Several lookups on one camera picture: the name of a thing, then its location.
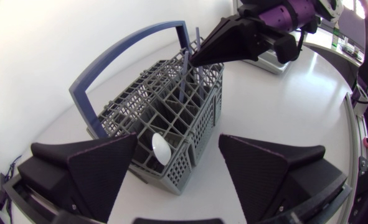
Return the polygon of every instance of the white table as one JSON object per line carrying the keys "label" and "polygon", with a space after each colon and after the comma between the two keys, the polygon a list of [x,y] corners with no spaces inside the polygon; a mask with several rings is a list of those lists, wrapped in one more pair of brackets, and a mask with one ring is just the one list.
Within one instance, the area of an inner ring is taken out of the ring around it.
{"label": "white table", "polygon": [[[144,69],[171,58],[178,44],[139,60],[89,93],[98,113]],[[181,196],[146,185],[127,173],[109,223],[131,223],[136,217],[182,220],[219,217],[225,223],[245,223],[234,185],[218,148],[220,133],[294,146],[323,145],[325,158],[349,172],[349,125],[343,98],[350,88],[325,59],[303,47],[285,73],[272,75],[244,62],[225,64],[222,114],[207,148]],[[59,144],[90,139],[75,106],[38,138]],[[31,156],[29,150],[24,161]],[[16,223],[28,219],[12,207]],[[329,221],[336,223],[339,212]]]}

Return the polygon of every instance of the basket grid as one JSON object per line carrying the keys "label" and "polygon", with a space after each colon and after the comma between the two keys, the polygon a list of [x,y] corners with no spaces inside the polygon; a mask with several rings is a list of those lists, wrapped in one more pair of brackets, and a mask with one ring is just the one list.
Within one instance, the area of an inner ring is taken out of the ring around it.
{"label": "basket grid", "polygon": [[[186,156],[187,149],[181,149],[189,131],[196,122],[198,134],[194,136],[195,148],[201,146],[201,138],[206,129],[211,131],[209,120],[213,120],[214,101],[209,98],[217,80],[221,78],[222,68],[222,64],[203,66],[201,77],[198,69],[188,64],[187,73],[182,75],[184,52],[182,49],[172,59],[160,60],[144,70],[98,116],[109,136],[132,132],[138,134],[138,148],[132,166],[158,177],[167,173],[175,185],[191,164]],[[183,101],[179,101],[180,95],[184,96]],[[205,116],[209,119],[198,122],[197,117],[204,110],[206,113],[202,113],[201,119],[205,119]],[[166,167],[154,156],[150,140],[154,133],[160,133],[171,147],[172,156]]]}

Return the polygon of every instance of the black foam pad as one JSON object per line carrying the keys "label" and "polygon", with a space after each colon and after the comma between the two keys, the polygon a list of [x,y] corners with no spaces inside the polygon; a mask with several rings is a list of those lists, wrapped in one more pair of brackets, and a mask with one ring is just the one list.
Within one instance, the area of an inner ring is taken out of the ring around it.
{"label": "black foam pad", "polygon": [[323,158],[325,148],[294,147],[222,134],[219,147],[246,221],[260,221],[289,170]]}
{"label": "black foam pad", "polygon": [[[51,202],[53,198],[59,196],[53,194],[56,192],[53,189],[61,189],[60,186],[63,186],[64,189],[72,192],[70,197],[75,200],[77,210],[82,213],[88,211],[88,214],[82,215],[107,222],[133,157],[137,141],[136,135],[130,134],[61,145],[35,143],[31,146],[33,156],[43,161],[41,162],[42,167],[46,167],[45,164],[50,165],[46,169],[37,169],[35,172],[36,167],[39,166],[29,164],[33,158],[29,159],[27,164],[23,163],[19,172],[22,173],[23,179],[29,180],[27,183],[37,186],[36,190],[40,194],[48,195],[47,199]],[[62,180],[61,177],[49,175],[55,173],[56,170],[66,170],[69,173],[69,180],[61,182],[59,181]],[[39,175],[48,176],[49,180],[52,178],[57,178],[57,180],[45,185],[43,184],[44,178],[37,178]],[[73,183],[75,190],[69,187],[70,183]],[[71,207],[72,204],[64,209],[72,212]]]}
{"label": "black foam pad", "polygon": [[259,221],[289,168],[288,161],[281,154],[234,136],[222,134],[219,147],[247,223]]}

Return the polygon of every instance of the wall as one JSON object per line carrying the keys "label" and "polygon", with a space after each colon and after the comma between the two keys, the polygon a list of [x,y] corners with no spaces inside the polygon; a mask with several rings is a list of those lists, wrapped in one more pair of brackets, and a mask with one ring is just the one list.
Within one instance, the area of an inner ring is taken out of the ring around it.
{"label": "wall", "polygon": [[[110,45],[169,20],[207,35],[231,12],[231,0],[0,0],[0,172],[72,106],[69,86]],[[142,40],[94,86],[176,39],[173,29]]]}

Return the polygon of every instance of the metal frame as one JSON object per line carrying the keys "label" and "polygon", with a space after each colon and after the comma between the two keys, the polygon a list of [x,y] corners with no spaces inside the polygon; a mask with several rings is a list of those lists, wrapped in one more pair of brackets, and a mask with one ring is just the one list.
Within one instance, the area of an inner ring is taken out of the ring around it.
{"label": "metal frame", "polygon": [[344,105],[347,111],[347,120],[349,123],[349,132],[350,132],[350,166],[349,173],[347,178],[347,183],[353,189],[350,193],[348,199],[344,202],[342,206],[342,210],[339,217],[339,222],[342,224],[346,224],[351,213],[352,205],[354,204],[354,199],[356,196],[357,189],[357,180],[358,180],[358,162],[359,156],[361,154],[361,144],[360,141],[360,125],[364,125],[364,123],[358,120],[358,118],[354,115],[354,110],[351,105],[351,97],[350,94],[347,93],[346,97],[343,100]]}
{"label": "metal frame", "polygon": [[85,90],[92,84],[92,82],[101,74],[101,72],[117,58],[121,53],[137,43],[141,39],[164,29],[175,27],[181,48],[189,48],[189,36],[184,21],[171,21],[162,22],[159,24],[151,25],[134,32],[119,42],[112,45],[106,51],[104,51],[97,59],[95,59],[73,82],[69,88],[69,92],[72,95],[73,101],[75,102],[78,111],[82,115],[84,121],[88,126],[88,130],[91,135],[96,138],[107,137],[107,133],[102,128],[101,123],[95,114],[94,109],[88,99]]}

